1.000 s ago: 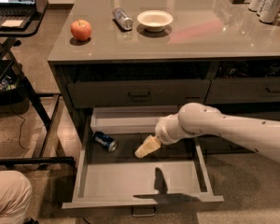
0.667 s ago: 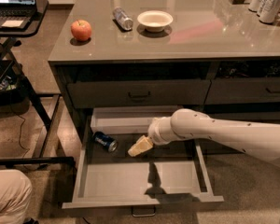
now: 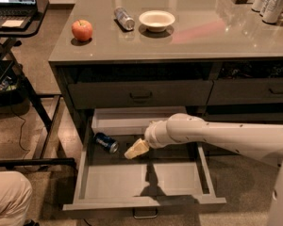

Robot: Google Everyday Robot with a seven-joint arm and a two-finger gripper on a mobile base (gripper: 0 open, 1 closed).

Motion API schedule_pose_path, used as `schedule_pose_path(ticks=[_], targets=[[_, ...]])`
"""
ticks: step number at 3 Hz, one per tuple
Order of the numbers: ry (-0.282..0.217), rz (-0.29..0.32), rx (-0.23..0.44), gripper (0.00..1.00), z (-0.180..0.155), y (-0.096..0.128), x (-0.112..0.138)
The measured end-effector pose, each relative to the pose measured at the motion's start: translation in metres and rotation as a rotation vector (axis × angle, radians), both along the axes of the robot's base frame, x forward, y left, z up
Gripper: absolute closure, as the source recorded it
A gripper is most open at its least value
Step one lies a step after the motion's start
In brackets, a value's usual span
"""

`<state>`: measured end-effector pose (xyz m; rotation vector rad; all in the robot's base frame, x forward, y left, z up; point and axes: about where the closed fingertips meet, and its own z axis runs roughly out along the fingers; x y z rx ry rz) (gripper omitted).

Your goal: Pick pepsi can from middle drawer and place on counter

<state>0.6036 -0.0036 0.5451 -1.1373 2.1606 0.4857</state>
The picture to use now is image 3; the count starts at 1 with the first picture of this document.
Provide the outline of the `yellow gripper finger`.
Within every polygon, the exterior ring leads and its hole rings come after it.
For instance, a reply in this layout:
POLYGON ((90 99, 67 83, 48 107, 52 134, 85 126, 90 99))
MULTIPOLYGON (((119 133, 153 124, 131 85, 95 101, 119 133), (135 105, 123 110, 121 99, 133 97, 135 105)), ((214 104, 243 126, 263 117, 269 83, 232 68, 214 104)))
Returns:
POLYGON ((139 155, 142 154, 142 151, 141 150, 127 150, 125 152, 125 158, 126 159, 133 159, 139 155))
POLYGON ((139 138, 134 144, 133 144, 133 151, 134 152, 140 152, 140 153, 146 153, 149 151, 149 145, 148 143, 139 138))

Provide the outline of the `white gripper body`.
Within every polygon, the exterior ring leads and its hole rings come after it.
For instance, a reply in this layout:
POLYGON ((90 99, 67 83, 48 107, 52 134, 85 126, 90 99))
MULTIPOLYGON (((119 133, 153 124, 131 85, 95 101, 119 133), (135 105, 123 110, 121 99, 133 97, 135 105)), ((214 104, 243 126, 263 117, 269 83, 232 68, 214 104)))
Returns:
POLYGON ((153 149, 166 147, 172 142, 167 132, 167 121, 152 121, 146 128, 144 139, 153 149))

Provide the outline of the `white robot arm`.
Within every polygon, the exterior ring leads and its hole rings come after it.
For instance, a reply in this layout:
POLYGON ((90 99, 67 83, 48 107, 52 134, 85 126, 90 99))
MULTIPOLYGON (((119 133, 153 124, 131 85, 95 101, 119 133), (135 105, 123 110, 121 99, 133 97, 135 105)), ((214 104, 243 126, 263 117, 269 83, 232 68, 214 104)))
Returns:
POLYGON ((283 125, 204 121, 177 113, 165 121, 153 121, 126 152, 132 159, 168 145, 205 142, 279 167, 267 226, 283 226, 283 125))

